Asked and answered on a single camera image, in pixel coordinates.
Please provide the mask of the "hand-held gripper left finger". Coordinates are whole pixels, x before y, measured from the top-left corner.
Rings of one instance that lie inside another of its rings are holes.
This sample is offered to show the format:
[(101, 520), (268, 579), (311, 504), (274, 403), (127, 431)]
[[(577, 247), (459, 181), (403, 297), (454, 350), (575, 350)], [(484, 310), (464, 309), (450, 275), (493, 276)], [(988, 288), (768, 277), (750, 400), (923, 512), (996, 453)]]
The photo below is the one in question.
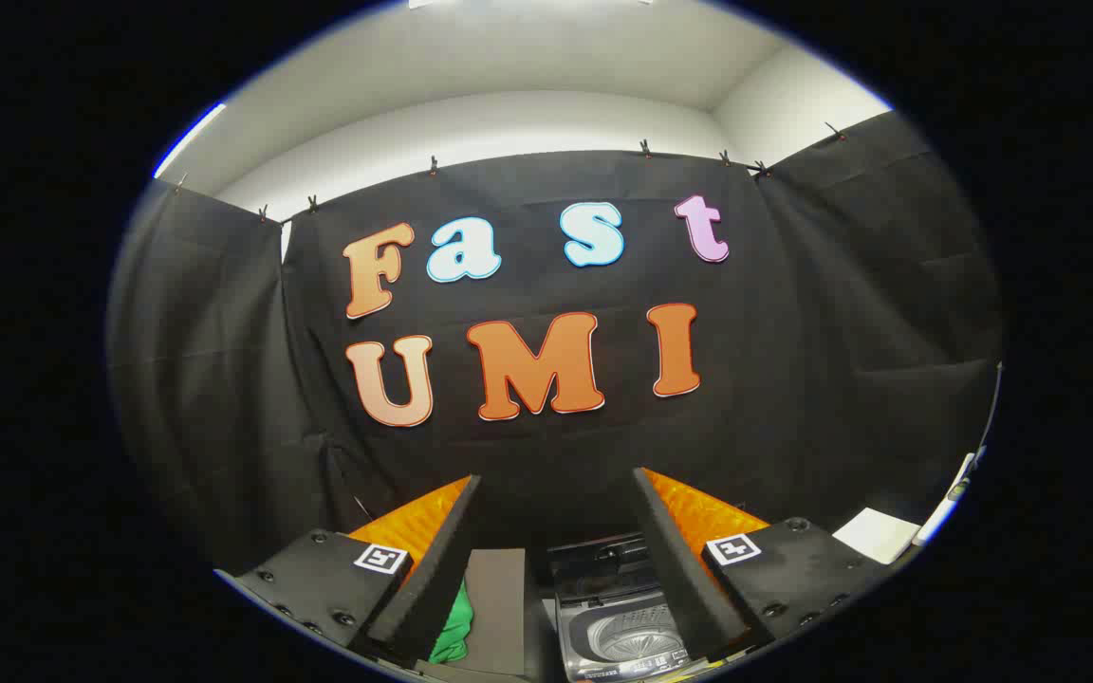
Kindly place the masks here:
[(329, 652), (414, 666), (465, 582), (480, 492), (480, 475), (461, 476), (352, 533), (315, 528), (249, 570), (215, 576)]

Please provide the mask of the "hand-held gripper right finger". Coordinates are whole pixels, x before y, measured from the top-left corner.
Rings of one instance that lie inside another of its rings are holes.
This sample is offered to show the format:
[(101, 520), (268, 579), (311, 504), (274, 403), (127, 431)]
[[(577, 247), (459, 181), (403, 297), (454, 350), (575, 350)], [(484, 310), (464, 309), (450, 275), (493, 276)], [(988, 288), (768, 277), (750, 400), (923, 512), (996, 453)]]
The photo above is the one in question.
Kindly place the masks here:
[(635, 519), (690, 657), (715, 662), (812, 631), (892, 570), (794, 516), (769, 525), (646, 468)]

